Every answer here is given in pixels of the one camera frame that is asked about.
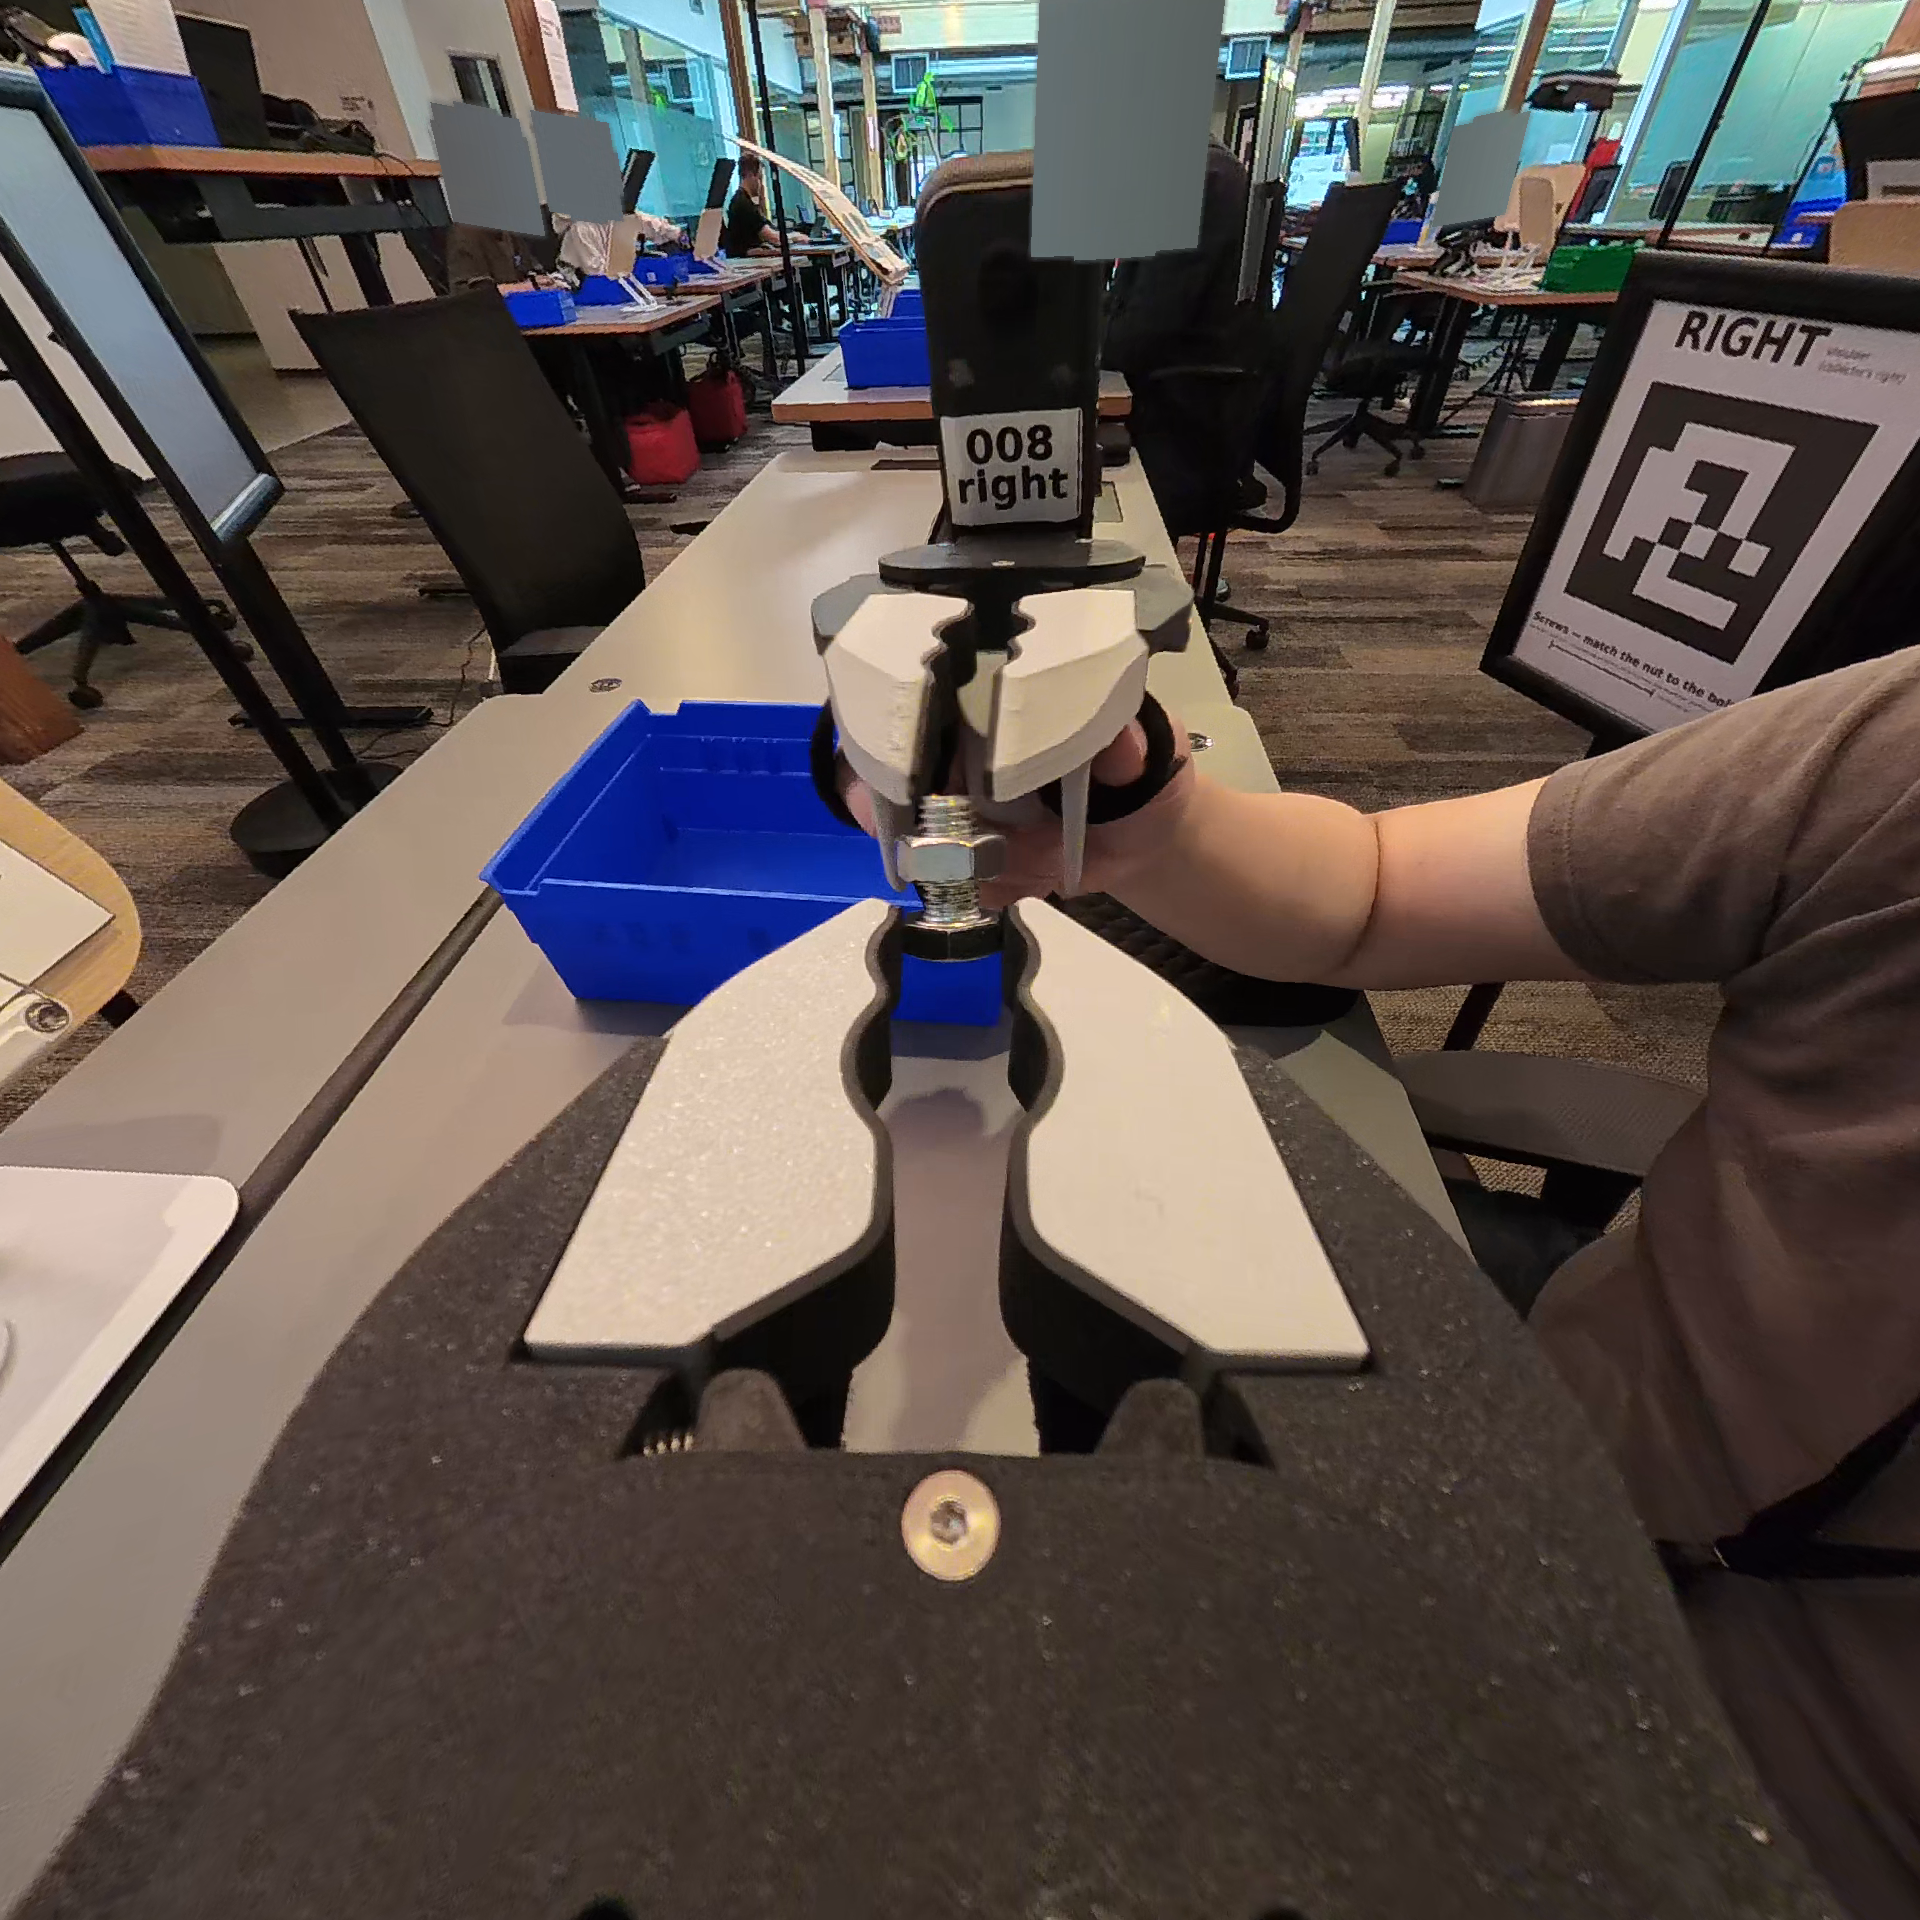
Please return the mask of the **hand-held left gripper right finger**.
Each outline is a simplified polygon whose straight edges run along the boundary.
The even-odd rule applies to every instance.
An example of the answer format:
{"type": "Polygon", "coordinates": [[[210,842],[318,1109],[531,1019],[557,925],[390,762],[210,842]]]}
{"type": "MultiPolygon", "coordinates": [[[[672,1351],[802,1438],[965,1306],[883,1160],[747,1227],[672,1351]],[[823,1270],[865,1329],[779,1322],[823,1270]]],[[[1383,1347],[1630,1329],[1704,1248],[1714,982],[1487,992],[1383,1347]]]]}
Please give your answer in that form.
{"type": "Polygon", "coordinates": [[[1022,1102],[1002,1312],[1063,1381],[1122,1381],[1111,1334],[1187,1381],[1353,1375],[1369,1343],[1227,1037],[1178,989],[1048,903],[1006,914],[1022,1102]]]}

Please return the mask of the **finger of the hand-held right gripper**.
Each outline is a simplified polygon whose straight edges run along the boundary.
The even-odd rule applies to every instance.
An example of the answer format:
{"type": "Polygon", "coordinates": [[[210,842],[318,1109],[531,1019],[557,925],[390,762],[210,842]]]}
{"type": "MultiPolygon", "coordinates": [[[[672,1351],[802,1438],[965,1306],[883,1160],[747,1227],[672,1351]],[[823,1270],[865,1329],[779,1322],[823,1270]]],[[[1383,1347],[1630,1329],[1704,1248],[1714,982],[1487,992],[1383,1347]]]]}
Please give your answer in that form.
{"type": "Polygon", "coordinates": [[[1009,657],[983,662],[989,693],[962,702],[967,793],[1011,824],[1048,785],[1061,791],[1063,888],[1086,869],[1094,762],[1137,720],[1151,648],[1131,585],[1032,595],[1009,657]]]}
{"type": "Polygon", "coordinates": [[[969,599],[949,593],[825,590],[815,599],[839,749],[894,809],[942,793],[962,752],[973,654],[954,654],[949,635],[967,643],[973,615],[969,599]]]}

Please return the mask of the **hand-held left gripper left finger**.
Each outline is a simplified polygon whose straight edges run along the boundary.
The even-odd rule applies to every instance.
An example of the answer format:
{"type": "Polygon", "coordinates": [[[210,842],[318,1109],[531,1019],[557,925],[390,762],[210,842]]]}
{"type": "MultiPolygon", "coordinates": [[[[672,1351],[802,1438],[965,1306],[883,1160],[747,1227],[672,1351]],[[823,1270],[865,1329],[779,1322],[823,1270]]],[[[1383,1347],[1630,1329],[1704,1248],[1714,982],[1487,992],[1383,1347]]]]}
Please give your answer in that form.
{"type": "Polygon", "coordinates": [[[853,903],[679,1019],[523,1331],[539,1361],[851,1375],[894,1314],[898,912],[853,903]]]}

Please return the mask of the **thick short silver bolt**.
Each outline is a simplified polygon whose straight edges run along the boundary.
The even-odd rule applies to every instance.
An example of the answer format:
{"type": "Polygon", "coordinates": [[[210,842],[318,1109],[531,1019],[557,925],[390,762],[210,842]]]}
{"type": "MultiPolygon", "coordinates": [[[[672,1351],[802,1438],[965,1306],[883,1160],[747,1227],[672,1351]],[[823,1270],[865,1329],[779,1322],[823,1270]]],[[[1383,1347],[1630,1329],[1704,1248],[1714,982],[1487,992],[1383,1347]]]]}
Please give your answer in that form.
{"type": "MultiPolygon", "coordinates": [[[[914,833],[1003,833],[986,822],[967,795],[925,795],[914,822],[901,838],[914,833]]],[[[925,894],[911,882],[920,906],[903,919],[903,951],[941,966],[965,966],[1000,957],[1002,914],[983,903],[983,888],[941,889],[925,894]]]]}

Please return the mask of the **blue plastic bin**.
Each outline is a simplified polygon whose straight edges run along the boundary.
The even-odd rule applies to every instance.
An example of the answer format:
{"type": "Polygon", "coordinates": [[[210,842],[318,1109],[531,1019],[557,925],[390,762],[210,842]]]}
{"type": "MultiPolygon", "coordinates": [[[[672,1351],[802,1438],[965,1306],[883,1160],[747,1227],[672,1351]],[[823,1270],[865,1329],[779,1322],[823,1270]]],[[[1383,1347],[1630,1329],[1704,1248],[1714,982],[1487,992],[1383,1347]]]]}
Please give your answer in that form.
{"type": "Polygon", "coordinates": [[[690,1007],[883,889],[815,791],[807,704],[627,709],[485,866],[582,1001],[690,1007]]]}

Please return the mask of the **person's right forearm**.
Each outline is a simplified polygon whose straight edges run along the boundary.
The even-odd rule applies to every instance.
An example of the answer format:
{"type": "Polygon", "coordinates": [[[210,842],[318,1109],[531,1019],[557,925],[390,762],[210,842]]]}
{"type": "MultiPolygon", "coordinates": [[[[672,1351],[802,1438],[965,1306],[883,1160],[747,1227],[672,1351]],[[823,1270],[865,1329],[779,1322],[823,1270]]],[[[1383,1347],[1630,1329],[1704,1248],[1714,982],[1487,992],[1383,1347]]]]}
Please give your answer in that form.
{"type": "Polygon", "coordinates": [[[1546,782],[1363,814],[1247,798],[1189,943],[1226,968],[1355,990],[1584,979],[1530,875],[1546,782]]]}

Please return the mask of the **person's right hand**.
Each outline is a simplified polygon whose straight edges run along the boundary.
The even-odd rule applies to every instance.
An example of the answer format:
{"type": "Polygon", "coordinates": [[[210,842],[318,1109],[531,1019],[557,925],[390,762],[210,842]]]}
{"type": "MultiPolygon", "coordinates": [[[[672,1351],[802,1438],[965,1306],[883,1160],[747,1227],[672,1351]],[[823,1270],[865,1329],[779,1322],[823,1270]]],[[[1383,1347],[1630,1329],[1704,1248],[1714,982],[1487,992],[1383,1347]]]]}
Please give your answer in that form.
{"type": "MultiPolygon", "coordinates": [[[[1183,850],[1189,816],[1211,789],[1194,768],[1194,745],[1184,720],[1178,713],[1167,713],[1167,720],[1173,745],[1173,777],[1157,798],[1114,824],[1094,824],[1089,816],[1080,882],[1069,882],[1063,824],[1046,805],[1038,805],[1016,824],[991,827],[1002,840],[1002,864],[997,875],[977,881],[983,909],[1006,909],[1022,898],[1072,898],[1089,891],[1127,898],[1125,889],[1129,885],[1141,875],[1152,879],[1183,850]]],[[[1131,791],[1145,779],[1145,766],[1145,720],[1137,719],[1094,759],[1089,798],[1131,791]]],[[[832,749],[832,782],[851,818],[890,857],[901,834],[896,827],[880,826],[871,789],[837,742],[832,749]]]]}

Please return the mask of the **wooden top desk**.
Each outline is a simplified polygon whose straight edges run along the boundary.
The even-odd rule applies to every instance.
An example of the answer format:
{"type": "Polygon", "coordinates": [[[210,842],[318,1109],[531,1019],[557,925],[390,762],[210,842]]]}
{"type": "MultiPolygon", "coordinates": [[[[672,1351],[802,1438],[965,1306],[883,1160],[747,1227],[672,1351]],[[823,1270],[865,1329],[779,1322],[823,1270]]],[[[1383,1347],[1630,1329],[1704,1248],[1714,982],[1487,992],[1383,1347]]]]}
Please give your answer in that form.
{"type": "Polygon", "coordinates": [[[790,379],[774,398],[774,419],[785,426],[883,426],[930,423],[930,386],[855,390],[848,384],[846,358],[832,347],[807,370],[790,379]]]}
{"type": "Polygon", "coordinates": [[[168,242],[249,246],[424,233],[450,225],[441,169],[343,152],[83,150],[120,209],[168,242]]]}
{"type": "Polygon", "coordinates": [[[1442,302],[1431,336],[1429,362],[1409,410],[1409,431],[1417,442],[1427,442],[1439,435],[1457,360],[1461,345],[1465,343],[1472,313],[1495,309],[1523,313],[1528,321],[1536,317],[1550,319],[1553,326],[1547,343],[1528,379],[1528,393],[1547,393],[1569,360],[1577,328],[1587,323],[1606,328],[1602,317],[1614,309],[1621,293],[1619,289],[1547,293],[1538,287],[1494,287],[1485,280],[1439,278],[1429,273],[1399,273],[1390,282],[1389,290],[1398,297],[1437,297],[1442,302]]]}

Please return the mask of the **black mesh office chair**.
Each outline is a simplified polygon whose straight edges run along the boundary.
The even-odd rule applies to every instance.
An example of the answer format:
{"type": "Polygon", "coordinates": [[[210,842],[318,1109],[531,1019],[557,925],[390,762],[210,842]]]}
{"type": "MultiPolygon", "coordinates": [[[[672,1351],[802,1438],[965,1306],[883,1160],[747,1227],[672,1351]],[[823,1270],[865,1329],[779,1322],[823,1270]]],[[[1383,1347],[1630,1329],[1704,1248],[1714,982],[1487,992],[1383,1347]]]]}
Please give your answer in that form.
{"type": "Polygon", "coordinates": [[[503,691],[550,691],[646,590],[646,565],[502,293],[293,323],[461,574],[503,691]]]}

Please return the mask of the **grey waste bin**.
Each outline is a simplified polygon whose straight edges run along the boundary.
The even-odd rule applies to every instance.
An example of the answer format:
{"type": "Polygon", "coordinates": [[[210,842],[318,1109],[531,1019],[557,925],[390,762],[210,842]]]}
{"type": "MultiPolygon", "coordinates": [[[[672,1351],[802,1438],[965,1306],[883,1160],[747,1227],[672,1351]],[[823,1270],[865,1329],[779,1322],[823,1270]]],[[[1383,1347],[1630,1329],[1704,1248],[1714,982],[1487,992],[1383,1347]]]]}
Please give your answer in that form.
{"type": "Polygon", "coordinates": [[[1479,435],[1463,496],[1482,512],[1535,514],[1553,481],[1574,416],[1574,393],[1506,393],[1479,435]]]}

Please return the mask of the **black panel stand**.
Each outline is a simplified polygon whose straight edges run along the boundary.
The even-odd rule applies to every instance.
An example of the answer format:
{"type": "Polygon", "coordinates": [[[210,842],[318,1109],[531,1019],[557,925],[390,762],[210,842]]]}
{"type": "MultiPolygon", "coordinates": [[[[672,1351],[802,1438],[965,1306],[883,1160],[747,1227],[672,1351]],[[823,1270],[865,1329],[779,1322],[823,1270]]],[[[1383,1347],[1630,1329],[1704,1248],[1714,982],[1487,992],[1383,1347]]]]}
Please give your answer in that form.
{"type": "Polygon", "coordinates": [[[255,648],[291,698],[295,720],[305,722],[312,734],[310,749],[299,742],[295,720],[281,713],[274,698],[262,686],[255,666],[240,659],[239,641],[221,627],[210,599],[198,589],[141,503],[138,483],[109,455],[81,402],[63,384],[43,345],[43,342],[55,339],[58,328],[47,319],[32,293],[5,301],[5,373],[22,386],[41,423],[55,433],[63,455],[77,467],[86,493],[109,511],[120,538],[151,574],[169,610],[182,615],[187,639],[215,667],[240,715],[253,722],[281,768],[281,779],[231,818],[231,840],[259,873],[274,881],[285,879],[393,785],[399,774],[393,768],[377,771],[349,742],[345,698],[335,686],[253,542],[247,538],[221,541],[182,487],[166,479],[161,485],[173,496],[183,529],[200,546],[239,623],[247,627],[255,648]]]}

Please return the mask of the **black framed marker sign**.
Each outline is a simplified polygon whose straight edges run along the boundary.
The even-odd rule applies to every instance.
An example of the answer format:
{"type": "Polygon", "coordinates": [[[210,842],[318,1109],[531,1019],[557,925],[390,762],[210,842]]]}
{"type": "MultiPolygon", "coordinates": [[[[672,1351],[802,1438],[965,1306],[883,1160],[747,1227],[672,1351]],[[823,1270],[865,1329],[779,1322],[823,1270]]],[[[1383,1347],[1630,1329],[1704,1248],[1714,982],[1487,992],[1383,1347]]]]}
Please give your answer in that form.
{"type": "Polygon", "coordinates": [[[1591,755],[1917,645],[1919,280],[1643,251],[1479,667],[1591,755]]]}

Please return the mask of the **wooden instruction board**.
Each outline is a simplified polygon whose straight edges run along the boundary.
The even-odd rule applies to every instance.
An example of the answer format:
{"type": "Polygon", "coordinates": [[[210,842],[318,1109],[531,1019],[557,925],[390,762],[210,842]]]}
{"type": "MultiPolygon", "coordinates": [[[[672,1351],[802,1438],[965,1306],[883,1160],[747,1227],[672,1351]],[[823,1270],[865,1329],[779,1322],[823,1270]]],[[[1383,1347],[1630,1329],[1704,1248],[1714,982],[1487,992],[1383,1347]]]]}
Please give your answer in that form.
{"type": "Polygon", "coordinates": [[[3,1085],[86,1022],[127,1025],[142,931],[112,864],[3,782],[3,1085]]]}

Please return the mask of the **black computer monitor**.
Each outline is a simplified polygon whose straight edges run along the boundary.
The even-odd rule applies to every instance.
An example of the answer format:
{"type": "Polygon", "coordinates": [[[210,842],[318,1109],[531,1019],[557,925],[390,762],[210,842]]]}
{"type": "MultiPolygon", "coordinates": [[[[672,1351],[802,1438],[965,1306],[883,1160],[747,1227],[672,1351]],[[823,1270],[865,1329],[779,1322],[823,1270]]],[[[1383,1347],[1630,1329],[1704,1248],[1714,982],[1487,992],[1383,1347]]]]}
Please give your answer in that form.
{"type": "Polygon", "coordinates": [[[273,127],[253,33],[239,23],[176,14],[190,75],[200,82],[221,145],[269,152],[273,127]]]}

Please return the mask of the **wooden framed dark panel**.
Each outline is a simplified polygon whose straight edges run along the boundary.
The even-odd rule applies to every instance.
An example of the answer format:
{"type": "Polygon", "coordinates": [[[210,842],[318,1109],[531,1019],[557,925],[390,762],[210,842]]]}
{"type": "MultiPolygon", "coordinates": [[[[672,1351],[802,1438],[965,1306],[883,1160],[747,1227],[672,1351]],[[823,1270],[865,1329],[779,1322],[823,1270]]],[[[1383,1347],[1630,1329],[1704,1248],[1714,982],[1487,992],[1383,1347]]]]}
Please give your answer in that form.
{"type": "Polygon", "coordinates": [[[0,659],[0,757],[5,768],[32,765],[83,734],[79,709],[32,672],[9,635],[0,639],[0,659]]]}

